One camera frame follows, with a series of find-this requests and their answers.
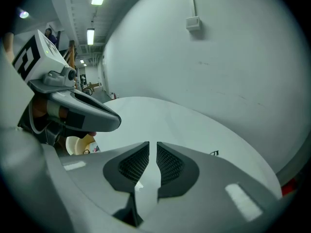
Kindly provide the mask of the person's left hand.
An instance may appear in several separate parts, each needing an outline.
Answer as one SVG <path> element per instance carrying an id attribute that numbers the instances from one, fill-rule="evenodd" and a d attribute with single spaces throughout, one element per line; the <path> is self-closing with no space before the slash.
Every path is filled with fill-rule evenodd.
<path id="1" fill-rule="evenodd" d="M 51 118 L 57 118 L 65 121 L 69 110 L 60 104 L 47 100 L 42 97 L 36 97 L 32 100 L 33 124 L 36 131 L 43 131 L 51 122 Z"/>

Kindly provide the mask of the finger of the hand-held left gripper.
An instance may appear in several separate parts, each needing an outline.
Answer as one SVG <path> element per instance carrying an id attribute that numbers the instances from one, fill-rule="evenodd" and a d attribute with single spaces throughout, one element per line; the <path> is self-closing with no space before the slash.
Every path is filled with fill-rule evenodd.
<path id="1" fill-rule="evenodd" d="M 121 118 L 117 113 L 79 90 L 54 92 L 49 94 L 49 100 L 68 110 L 65 119 L 53 119 L 67 129 L 81 132 L 112 132 L 121 124 Z"/>

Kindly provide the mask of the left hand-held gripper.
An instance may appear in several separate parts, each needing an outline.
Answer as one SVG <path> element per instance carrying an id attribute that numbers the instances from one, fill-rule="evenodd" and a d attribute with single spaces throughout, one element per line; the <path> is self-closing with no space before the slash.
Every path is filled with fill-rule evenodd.
<path id="1" fill-rule="evenodd" d="M 34 128 L 32 100 L 49 94 L 75 89 L 76 71 L 70 67 L 56 46 L 39 30 L 35 31 L 13 60 L 13 67 L 34 92 L 19 126 L 32 132 L 43 144 L 54 145 L 63 126 L 51 118 L 50 124 L 41 132 Z"/>

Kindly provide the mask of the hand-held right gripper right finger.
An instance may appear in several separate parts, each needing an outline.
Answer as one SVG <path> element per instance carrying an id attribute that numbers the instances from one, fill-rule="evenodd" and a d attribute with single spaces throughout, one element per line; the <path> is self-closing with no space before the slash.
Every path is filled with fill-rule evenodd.
<path id="1" fill-rule="evenodd" d="M 229 161 L 158 142 L 157 205 L 148 233 L 265 233 L 283 208 L 266 186 Z"/>

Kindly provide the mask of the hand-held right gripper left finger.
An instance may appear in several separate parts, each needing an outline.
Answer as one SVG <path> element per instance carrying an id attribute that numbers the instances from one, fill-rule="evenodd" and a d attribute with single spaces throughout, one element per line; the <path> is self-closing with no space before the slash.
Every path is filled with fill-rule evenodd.
<path id="1" fill-rule="evenodd" d="M 149 163 L 149 142 L 58 157 L 43 145 L 49 175 L 75 228 L 138 228 L 135 186 Z"/>

